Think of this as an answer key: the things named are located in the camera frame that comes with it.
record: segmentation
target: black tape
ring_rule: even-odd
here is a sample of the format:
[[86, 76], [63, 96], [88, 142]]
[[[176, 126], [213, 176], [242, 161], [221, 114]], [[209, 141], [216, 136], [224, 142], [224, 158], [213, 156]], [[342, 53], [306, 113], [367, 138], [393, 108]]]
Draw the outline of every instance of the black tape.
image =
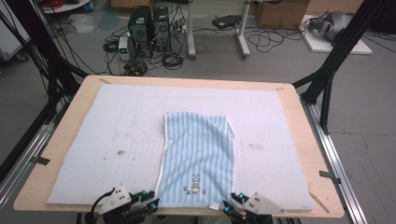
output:
[[43, 158], [43, 157], [34, 157], [32, 159], [33, 163], [40, 163], [42, 165], [47, 165], [48, 163], [50, 163], [49, 159]]
[[330, 178], [334, 184], [341, 184], [341, 179], [335, 177], [333, 173], [330, 172], [325, 172], [325, 171], [319, 171], [319, 175], [322, 177]]
[[99, 78], [99, 80], [101, 80], [101, 81], [105, 82], [106, 84], [110, 84], [110, 82], [109, 82], [109, 81], [107, 81], [107, 80], [104, 80], [104, 79], [102, 79], [102, 78]]

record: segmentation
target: striped cloth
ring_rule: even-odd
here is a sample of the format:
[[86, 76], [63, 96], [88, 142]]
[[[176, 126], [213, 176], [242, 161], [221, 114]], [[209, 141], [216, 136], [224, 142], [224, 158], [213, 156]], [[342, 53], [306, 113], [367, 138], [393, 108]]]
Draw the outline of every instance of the striped cloth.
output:
[[165, 152], [156, 192], [162, 207], [202, 207], [231, 201], [233, 130], [226, 117], [167, 113]]

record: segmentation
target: wooden table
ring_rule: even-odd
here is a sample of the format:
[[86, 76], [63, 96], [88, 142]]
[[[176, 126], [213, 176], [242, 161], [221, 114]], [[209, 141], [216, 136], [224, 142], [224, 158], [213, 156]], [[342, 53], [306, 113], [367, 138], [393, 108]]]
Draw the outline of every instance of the wooden table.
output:
[[[300, 99], [294, 87], [284, 83], [259, 83], [242, 81], [198, 80], [156, 77], [108, 77], [89, 76], [82, 83], [72, 104], [50, 139], [42, 157], [50, 160], [48, 165], [37, 164], [14, 203], [16, 210], [88, 212], [88, 205], [47, 204], [52, 186], [61, 168], [64, 156], [76, 138], [78, 128], [89, 111], [96, 93], [105, 84], [130, 84], [147, 86], [221, 88], [239, 90], [277, 91], [290, 127], [300, 164], [304, 170], [314, 210], [309, 213], [286, 213], [275, 217], [342, 217], [340, 203], [332, 180], [319, 176], [319, 171], [328, 171], [321, 156], [317, 141], [311, 130]], [[216, 216], [220, 211], [210, 209], [160, 208], [157, 214]]]

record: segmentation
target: desk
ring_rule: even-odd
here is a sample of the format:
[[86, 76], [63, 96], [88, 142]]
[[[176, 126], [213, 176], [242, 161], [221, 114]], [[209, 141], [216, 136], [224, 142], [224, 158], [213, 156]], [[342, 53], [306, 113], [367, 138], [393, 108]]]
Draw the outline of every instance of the desk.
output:
[[91, 3], [91, 0], [80, 0], [78, 3], [76, 4], [64, 4], [63, 6], [59, 7], [59, 8], [55, 8], [55, 9], [45, 9], [44, 13], [46, 14], [52, 14], [52, 13], [58, 13], [58, 12], [64, 12], [64, 11], [68, 11], [68, 10], [72, 10], [78, 7], [82, 7], [86, 4]]
[[[66, 111], [56, 132], [49, 141], [42, 157], [50, 159], [47, 166], [36, 165], [23, 186], [14, 208], [25, 211], [67, 211], [88, 212], [91, 207], [86, 205], [55, 205], [47, 204], [57, 174], [67, 150], [71, 147], [78, 128], [89, 111], [99, 88], [104, 84], [150, 85], [190, 88], [223, 88], [238, 90], [277, 91], [291, 136], [304, 170], [314, 210], [309, 213], [287, 213], [276, 217], [342, 217], [344, 209], [340, 203], [332, 181], [320, 177], [319, 171], [327, 171], [320, 154], [315, 136], [312, 133], [299, 97], [290, 84], [256, 83], [241, 81], [197, 80], [154, 77], [108, 77], [89, 76], [85, 78], [72, 104]], [[220, 211], [209, 209], [170, 209], [160, 208], [157, 214], [219, 216]]]
[[[187, 42], [189, 46], [189, 56], [195, 60], [195, 45], [194, 45], [194, 36], [192, 33], [192, 5], [193, 0], [189, 0], [189, 31], [187, 33]], [[241, 20], [241, 28], [236, 29], [236, 37], [238, 38], [239, 44], [242, 49], [242, 58], [250, 56], [250, 51], [248, 50], [248, 44], [244, 37], [245, 25], [247, 23], [248, 18], [248, 9], [250, 8], [250, 0], [244, 1], [244, 7], [242, 11], [242, 20]]]

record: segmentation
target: sticker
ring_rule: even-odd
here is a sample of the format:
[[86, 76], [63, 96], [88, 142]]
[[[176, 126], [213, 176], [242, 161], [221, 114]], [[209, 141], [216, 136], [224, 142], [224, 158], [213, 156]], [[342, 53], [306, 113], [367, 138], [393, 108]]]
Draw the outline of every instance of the sticker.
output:
[[218, 203], [210, 203], [209, 208], [214, 209], [214, 210], [219, 210], [219, 204]]
[[191, 192], [192, 192], [192, 194], [199, 193], [199, 175], [193, 176]]
[[136, 24], [143, 24], [143, 23], [145, 23], [145, 18], [138, 18], [136, 20]]

